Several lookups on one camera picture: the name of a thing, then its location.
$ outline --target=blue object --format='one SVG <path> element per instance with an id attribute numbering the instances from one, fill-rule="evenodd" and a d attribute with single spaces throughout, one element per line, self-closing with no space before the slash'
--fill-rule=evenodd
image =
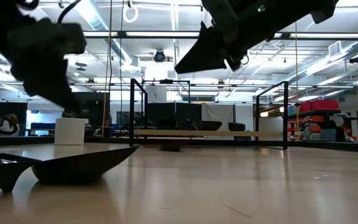
<path id="1" fill-rule="evenodd" d="M 112 130 L 119 130 L 119 125 L 118 124 L 112 124 L 111 129 Z"/>
<path id="2" fill-rule="evenodd" d="M 288 106 L 288 115 L 295 114 L 295 106 Z"/>
<path id="3" fill-rule="evenodd" d="M 31 129 L 55 129 L 55 123 L 31 123 Z"/>

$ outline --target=hanging rope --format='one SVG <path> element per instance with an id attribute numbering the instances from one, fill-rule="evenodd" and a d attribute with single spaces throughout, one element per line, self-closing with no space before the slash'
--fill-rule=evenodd
<path id="1" fill-rule="evenodd" d="M 112 26 L 112 0 L 110 0 L 110 21 L 109 21 L 109 44 L 108 44 L 108 49 L 107 49 L 107 65 L 106 65 L 106 80 L 105 80 L 105 85 L 104 85 L 104 105 L 103 105 L 103 122 L 102 122 L 102 138 L 104 138 L 104 127 L 106 127 L 105 121 L 106 121 L 106 104 L 107 104 L 107 92 L 108 92 L 108 88 L 107 85 L 109 85 L 110 87 L 110 82 L 108 83 L 108 73 L 109 73 L 109 65 L 110 65 L 110 80 L 111 80 L 111 76 L 112 76 L 112 69 L 111 69 L 111 26 Z"/>
<path id="2" fill-rule="evenodd" d="M 299 85 L 298 85 L 298 22 L 295 22 L 295 62 L 296 62 L 296 105 L 299 105 Z M 299 132 L 299 106 L 296 111 L 296 132 L 298 136 L 298 141 L 300 140 Z"/>

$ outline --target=black curtain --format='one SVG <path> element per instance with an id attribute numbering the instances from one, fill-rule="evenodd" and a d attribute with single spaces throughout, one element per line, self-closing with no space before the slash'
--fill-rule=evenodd
<path id="1" fill-rule="evenodd" d="M 177 120 L 190 120 L 189 127 L 191 130 L 195 130 L 195 127 L 192 125 L 194 121 L 202 120 L 201 104 L 193 103 L 176 103 L 176 118 Z"/>
<path id="2" fill-rule="evenodd" d="M 147 118 L 159 130 L 173 130 L 177 125 L 174 103 L 147 104 Z"/>

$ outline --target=wooden plank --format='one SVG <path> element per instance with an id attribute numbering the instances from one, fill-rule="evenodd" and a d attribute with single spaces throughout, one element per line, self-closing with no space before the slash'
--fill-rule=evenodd
<path id="1" fill-rule="evenodd" d="M 136 135 L 151 136 L 237 136 L 237 137 L 282 137 L 282 132 L 262 131 L 172 131 L 172 130 L 135 130 Z"/>

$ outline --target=black tray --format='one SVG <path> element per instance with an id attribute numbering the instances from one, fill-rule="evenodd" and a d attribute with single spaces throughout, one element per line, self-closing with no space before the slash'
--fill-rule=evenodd
<path id="1" fill-rule="evenodd" d="M 42 184 L 90 184 L 137 149 L 129 147 L 52 159 L 38 163 L 32 170 Z"/>
<path id="2" fill-rule="evenodd" d="M 39 162 L 37 159 L 0 153 L 0 189 L 4 193 L 12 192 L 23 171 Z"/>

